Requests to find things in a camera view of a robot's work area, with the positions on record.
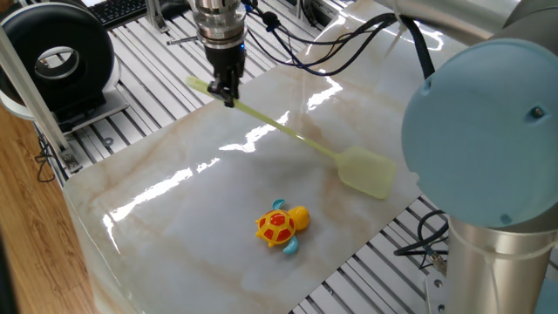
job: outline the orange turtle shell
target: orange turtle shell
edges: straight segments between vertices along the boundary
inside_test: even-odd
[[[256,220],[255,236],[265,240],[269,247],[287,242],[295,234],[295,220],[288,212],[276,209]]]

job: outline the wooden floor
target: wooden floor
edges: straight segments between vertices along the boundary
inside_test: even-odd
[[[96,313],[60,186],[37,181],[32,124],[0,107],[0,126],[0,229],[20,313]]]

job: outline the white cylindrical robot base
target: white cylindrical robot base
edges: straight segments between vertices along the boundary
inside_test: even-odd
[[[446,313],[533,313],[555,240],[451,219]]]

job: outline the blue flipper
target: blue flipper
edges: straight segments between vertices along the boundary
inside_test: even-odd
[[[293,254],[298,249],[298,240],[296,239],[296,235],[290,238],[289,245],[285,249],[283,249],[283,253],[286,254]]]
[[[281,206],[285,203],[284,199],[279,199],[273,202],[273,204],[271,204],[271,208],[272,209],[279,209],[281,208]]]

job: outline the spatula head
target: spatula head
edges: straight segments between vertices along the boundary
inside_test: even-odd
[[[380,200],[391,192],[395,162],[362,147],[351,147],[336,157],[339,178],[346,185]]]

